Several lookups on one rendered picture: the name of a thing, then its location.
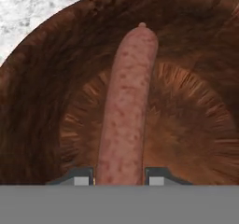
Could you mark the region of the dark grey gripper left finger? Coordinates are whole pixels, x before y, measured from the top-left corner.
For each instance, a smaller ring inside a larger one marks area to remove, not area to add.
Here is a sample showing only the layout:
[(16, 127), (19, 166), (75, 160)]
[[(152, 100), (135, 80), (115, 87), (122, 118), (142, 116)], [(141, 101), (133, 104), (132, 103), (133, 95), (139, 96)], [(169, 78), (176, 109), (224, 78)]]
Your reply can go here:
[(63, 176), (48, 182), (48, 185), (92, 186), (93, 179), (92, 167), (72, 168)]

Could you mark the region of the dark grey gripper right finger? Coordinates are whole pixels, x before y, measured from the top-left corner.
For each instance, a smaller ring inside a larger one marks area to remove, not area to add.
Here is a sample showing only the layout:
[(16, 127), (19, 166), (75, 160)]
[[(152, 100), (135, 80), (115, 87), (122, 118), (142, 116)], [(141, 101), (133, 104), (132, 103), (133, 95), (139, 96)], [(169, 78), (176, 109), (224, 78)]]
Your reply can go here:
[(190, 182), (174, 176), (168, 168), (146, 167), (145, 184), (148, 186), (190, 185)]

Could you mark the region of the pink speckled sausage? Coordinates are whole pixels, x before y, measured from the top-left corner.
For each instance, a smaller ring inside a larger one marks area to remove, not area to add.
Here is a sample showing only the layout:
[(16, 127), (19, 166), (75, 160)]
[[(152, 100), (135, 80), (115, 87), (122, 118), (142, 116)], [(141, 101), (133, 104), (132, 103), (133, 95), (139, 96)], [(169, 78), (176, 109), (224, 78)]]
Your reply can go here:
[(148, 90), (158, 38), (143, 22), (119, 44), (110, 76), (95, 182), (142, 183)]

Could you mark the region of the brown wooden bowl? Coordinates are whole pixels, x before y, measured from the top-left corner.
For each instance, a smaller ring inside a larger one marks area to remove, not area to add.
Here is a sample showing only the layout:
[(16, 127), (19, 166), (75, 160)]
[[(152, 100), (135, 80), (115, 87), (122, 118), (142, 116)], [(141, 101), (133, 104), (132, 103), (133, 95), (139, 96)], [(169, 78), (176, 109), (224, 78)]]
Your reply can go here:
[(95, 167), (117, 47), (158, 37), (144, 164), (195, 185), (239, 185), (239, 0), (81, 0), (0, 66), (0, 185)]

